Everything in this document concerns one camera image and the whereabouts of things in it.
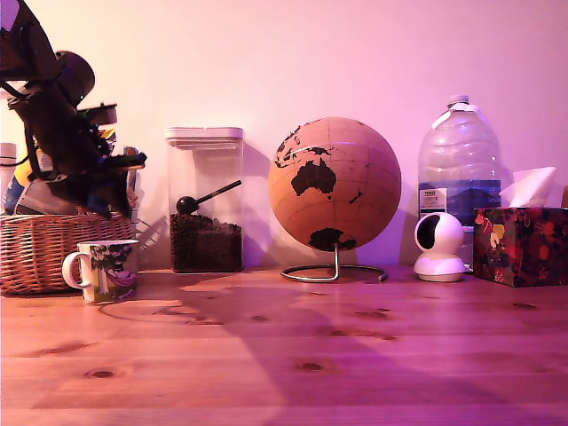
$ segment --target wicker basket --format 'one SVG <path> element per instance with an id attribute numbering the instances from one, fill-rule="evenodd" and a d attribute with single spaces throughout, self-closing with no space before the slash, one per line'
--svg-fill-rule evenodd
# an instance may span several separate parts
<path id="1" fill-rule="evenodd" d="M 0 290 L 13 295 L 71 290 L 61 266 L 78 242 L 131 238 L 134 226 L 117 213 L 110 219 L 92 213 L 0 217 Z M 78 262 L 73 275 L 80 281 Z"/>

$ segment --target globe stand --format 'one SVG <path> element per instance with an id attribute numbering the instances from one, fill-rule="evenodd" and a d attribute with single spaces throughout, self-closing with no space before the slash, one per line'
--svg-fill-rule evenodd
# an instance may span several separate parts
<path id="1" fill-rule="evenodd" d="M 348 268 L 348 269 L 362 269 L 365 271 L 373 271 L 378 272 L 379 281 L 384 281 L 389 277 L 389 274 L 385 272 L 381 268 L 375 268 L 373 266 L 366 266 L 363 264 L 343 264 L 339 265 L 339 249 L 337 244 L 334 245 L 335 247 L 335 265 L 333 264 L 308 264 L 305 266 L 293 266 L 291 268 L 287 268 L 280 273 L 284 278 L 288 278 L 289 280 L 296 280 L 302 282 L 332 282 L 339 278 L 339 272 L 341 268 Z M 314 269 L 329 269 L 335 267 L 335 275 L 333 277 L 302 277 L 299 275 L 292 275 L 292 272 L 298 271 L 310 271 Z"/>

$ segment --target globe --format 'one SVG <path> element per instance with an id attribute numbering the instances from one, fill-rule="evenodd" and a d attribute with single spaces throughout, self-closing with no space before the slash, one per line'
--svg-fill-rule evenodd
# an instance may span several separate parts
<path id="1" fill-rule="evenodd" d="M 280 144 L 269 192 L 274 216 L 297 241 L 322 251 L 355 249 L 397 211 L 400 167 L 377 131 L 348 118 L 322 118 Z"/>

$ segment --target white mug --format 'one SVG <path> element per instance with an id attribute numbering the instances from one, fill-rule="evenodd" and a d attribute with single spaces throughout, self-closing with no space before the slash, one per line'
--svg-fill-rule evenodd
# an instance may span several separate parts
<path id="1" fill-rule="evenodd" d="M 77 244 L 63 262 L 63 279 L 83 291 L 87 302 L 118 302 L 133 296 L 138 276 L 138 241 L 86 241 Z M 73 262 L 79 258 L 81 280 L 73 278 Z"/>

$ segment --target tissue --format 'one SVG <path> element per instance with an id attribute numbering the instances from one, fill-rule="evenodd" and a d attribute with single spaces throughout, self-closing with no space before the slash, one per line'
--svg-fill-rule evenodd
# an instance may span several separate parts
<path id="1" fill-rule="evenodd" d="M 516 171 L 513 185 L 500 192 L 506 207 L 542 207 L 547 202 L 554 180 L 555 167 Z"/>

